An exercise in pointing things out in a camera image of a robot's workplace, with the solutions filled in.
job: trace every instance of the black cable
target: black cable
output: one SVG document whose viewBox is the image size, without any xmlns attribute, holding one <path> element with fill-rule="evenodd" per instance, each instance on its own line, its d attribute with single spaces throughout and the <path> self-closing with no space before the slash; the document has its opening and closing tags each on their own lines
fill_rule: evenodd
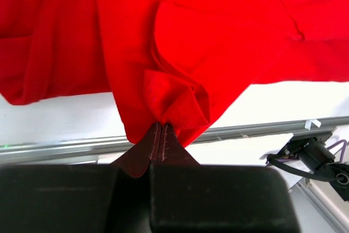
<svg viewBox="0 0 349 233">
<path fill-rule="evenodd" d="M 308 172 L 305 172 L 305 171 L 302 171 L 299 169 L 295 169 L 295 168 L 288 166 L 282 162 L 279 162 L 277 160 L 278 158 L 279 158 L 279 156 L 276 154 L 269 154 L 267 159 L 268 159 L 269 163 L 276 166 L 277 168 L 284 170 L 288 173 L 294 174 L 296 176 L 306 177 L 306 178 L 309 178 L 311 180 L 319 180 L 319 181 L 324 181 L 324 182 L 330 182 L 330 181 L 337 180 L 336 177 L 327 177 L 327 176 L 315 175 L 315 174 L 311 174 L 311 173 L 308 173 Z"/>
</svg>

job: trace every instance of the red fabric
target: red fabric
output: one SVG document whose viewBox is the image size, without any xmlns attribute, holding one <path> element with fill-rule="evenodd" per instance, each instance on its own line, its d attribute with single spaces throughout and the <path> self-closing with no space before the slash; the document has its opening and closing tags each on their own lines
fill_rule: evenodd
<svg viewBox="0 0 349 233">
<path fill-rule="evenodd" d="M 112 91 L 128 139 L 183 145 L 252 83 L 349 81 L 349 0 L 0 0 L 14 105 Z"/>
</svg>

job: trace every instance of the metal rail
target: metal rail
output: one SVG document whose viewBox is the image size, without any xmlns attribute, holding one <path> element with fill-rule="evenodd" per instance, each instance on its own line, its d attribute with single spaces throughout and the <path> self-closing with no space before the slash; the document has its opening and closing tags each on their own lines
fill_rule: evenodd
<svg viewBox="0 0 349 233">
<path fill-rule="evenodd" d="M 330 208 L 328 208 L 312 186 L 307 186 L 306 179 L 303 178 L 298 182 L 296 188 L 305 195 L 316 211 L 324 218 L 324 220 L 326 220 L 336 233 L 348 233 L 347 225 L 343 223 L 343 221 L 338 218 Z"/>
<path fill-rule="evenodd" d="M 319 119 L 320 128 L 305 129 L 305 121 L 289 121 L 245 126 L 210 128 L 193 143 L 206 143 L 226 139 L 263 136 L 282 133 L 294 135 L 312 134 L 319 131 L 332 131 L 337 126 L 349 125 L 349 117 Z M 43 162 L 65 158 L 96 156 L 127 151 L 132 144 L 125 136 L 96 138 L 74 141 L 57 141 L 40 144 L 7 145 L 0 148 L 0 165 Z"/>
</svg>

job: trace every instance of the red shirt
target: red shirt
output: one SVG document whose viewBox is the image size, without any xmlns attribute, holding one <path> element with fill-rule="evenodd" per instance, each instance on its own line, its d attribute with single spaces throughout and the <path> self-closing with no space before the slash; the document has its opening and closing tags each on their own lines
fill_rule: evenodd
<svg viewBox="0 0 349 233">
<path fill-rule="evenodd" d="M 160 121 L 187 145 L 252 83 L 348 70 L 349 0 L 0 0 L 1 94 L 112 91 L 131 142 Z"/>
</svg>

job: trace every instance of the cable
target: cable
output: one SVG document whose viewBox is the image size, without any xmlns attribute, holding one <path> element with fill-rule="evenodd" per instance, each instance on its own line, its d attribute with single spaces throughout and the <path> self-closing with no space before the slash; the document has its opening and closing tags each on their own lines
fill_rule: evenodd
<svg viewBox="0 0 349 233">
<path fill-rule="evenodd" d="M 269 154 L 268 155 L 268 161 L 269 163 L 271 163 L 272 165 L 276 166 L 279 169 L 282 169 L 288 173 L 294 174 L 296 176 L 300 176 L 300 177 L 306 177 L 309 178 L 311 180 L 319 180 L 319 181 L 324 181 L 324 182 L 330 182 L 330 181 L 334 181 L 337 180 L 336 177 L 326 177 L 326 176 L 321 176 L 321 175 L 315 175 L 315 174 L 311 174 L 299 169 L 295 169 L 291 166 L 285 165 L 282 162 L 278 161 L 279 155 L 277 154 Z"/>
<path fill-rule="evenodd" d="M 344 160 L 345 149 L 348 146 L 348 142 L 345 139 L 341 139 L 327 148 L 328 150 L 331 150 L 332 148 L 335 148 L 341 143 L 343 143 L 343 147 L 342 147 L 342 152 L 340 153 L 340 158 L 339 158 L 340 163 L 342 163 Z"/>
</svg>

